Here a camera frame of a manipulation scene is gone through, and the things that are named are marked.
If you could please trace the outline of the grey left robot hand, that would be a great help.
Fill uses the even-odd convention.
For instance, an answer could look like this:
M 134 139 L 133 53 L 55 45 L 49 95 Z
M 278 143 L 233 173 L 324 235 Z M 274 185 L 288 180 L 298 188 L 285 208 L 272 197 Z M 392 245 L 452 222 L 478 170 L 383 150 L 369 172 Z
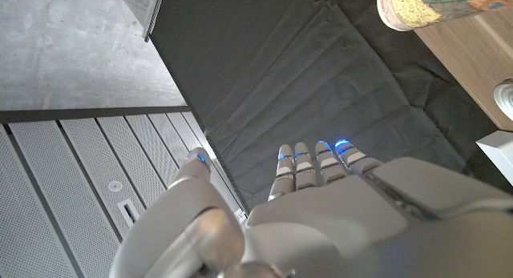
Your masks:
M 241 222 L 205 149 L 131 227 L 113 277 L 509 277 L 512 197 L 347 140 L 283 145 L 268 200 Z

